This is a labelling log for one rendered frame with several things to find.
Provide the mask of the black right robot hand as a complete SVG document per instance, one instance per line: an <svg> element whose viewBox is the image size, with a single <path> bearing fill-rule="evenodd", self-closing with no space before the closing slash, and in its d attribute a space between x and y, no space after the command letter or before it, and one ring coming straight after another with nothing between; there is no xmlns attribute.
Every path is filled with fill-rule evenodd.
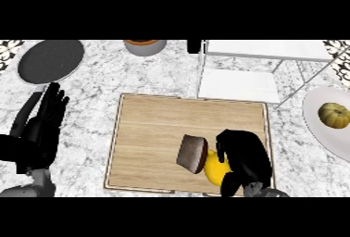
<svg viewBox="0 0 350 237"><path fill-rule="evenodd" d="M216 136L216 151L219 162L230 160L231 165L222 181L222 196L236 196L240 187L247 187L255 182L261 182L268 188L272 166L259 136L250 131L224 130Z"/></svg>

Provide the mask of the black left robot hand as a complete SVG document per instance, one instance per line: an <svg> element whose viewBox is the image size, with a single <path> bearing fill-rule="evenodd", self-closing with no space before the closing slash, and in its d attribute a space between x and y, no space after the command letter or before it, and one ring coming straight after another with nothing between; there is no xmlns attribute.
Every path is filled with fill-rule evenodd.
<svg viewBox="0 0 350 237"><path fill-rule="evenodd" d="M0 161L15 163L18 174L49 168L55 161L69 100L60 83L51 83L38 116L29 120L21 136L0 134Z"/></svg>

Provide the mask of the yellow lemon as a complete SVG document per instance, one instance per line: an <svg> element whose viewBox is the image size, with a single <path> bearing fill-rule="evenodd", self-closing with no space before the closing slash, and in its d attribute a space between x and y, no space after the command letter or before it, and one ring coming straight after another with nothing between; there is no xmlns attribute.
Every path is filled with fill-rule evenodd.
<svg viewBox="0 0 350 237"><path fill-rule="evenodd" d="M218 153L213 150L209 151L205 172L210 183L221 186L227 173L231 172L231 165L230 161L219 161Z"/></svg>

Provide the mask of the white tiered shelf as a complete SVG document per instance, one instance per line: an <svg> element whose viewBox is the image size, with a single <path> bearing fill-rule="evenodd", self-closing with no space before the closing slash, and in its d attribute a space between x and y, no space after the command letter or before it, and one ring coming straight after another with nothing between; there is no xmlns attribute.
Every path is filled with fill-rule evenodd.
<svg viewBox="0 0 350 237"><path fill-rule="evenodd" d="M349 54L345 40L207 40L197 97L281 106Z"/></svg>

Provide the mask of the brown cake slice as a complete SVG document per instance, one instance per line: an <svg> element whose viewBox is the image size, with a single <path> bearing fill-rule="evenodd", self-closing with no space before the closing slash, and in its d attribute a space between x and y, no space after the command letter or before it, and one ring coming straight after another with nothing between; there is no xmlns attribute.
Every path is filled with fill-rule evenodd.
<svg viewBox="0 0 350 237"><path fill-rule="evenodd" d="M185 134L179 147L176 163L193 174L199 174L206 166L209 142L205 137Z"/></svg>

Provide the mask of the white plate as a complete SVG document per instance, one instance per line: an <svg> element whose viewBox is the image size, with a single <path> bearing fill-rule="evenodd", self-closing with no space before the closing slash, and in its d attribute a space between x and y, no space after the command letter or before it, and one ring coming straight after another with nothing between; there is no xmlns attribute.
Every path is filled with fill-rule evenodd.
<svg viewBox="0 0 350 237"><path fill-rule="evenodd" d="M308 93L303 101L305 123L317 140L336 156L350 161L350 124L334 129L323 123L320 109L326 103L337 103L350 110L350 93L323 86Z"/></svg>

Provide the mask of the dark grey round plate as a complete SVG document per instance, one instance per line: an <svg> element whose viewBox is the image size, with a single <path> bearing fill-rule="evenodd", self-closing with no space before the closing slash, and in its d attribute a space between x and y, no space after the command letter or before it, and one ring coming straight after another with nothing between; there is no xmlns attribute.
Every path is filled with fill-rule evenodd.
<svg viewBox="0 0 350 237"><path fill-rule="evenodd" d="M64 79L83 62L85 48L80 40L44 40L20 60L18 75L32 84L48 84Z"/></svg>

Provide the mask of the small yellow-green pumpkin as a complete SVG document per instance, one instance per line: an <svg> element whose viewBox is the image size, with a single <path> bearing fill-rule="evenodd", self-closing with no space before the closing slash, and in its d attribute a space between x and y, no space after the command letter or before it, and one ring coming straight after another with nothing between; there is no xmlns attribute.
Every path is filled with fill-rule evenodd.
<svg viewBox="0 0 350 237"><path fill-rule="evenodd" d="M330 128L343 129L350 124L350 111L337 103L326 103L320 108L320 119Z"/></svg>

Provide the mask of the grey pot with orange rim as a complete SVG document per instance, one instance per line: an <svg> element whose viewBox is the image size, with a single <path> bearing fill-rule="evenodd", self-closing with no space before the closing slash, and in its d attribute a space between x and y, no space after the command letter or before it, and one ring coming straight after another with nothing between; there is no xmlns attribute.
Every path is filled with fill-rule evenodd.
<svg viewBox="0 0 350 237"><path fill-rule="evenodd" d="M125 45L129 52L137 56L153 56L162 52L168 44L166 40L135 41L126 40Z"/></svg>

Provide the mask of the black block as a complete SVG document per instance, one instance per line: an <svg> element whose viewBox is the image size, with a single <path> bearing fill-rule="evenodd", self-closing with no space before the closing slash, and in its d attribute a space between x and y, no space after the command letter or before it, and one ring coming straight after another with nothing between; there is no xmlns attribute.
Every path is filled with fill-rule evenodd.
<svg viewBox="0 0 350 237"><path fill-rule="evenodd" d="M202 52L202 40L188 41L188 53L199 54Z"/></svg>

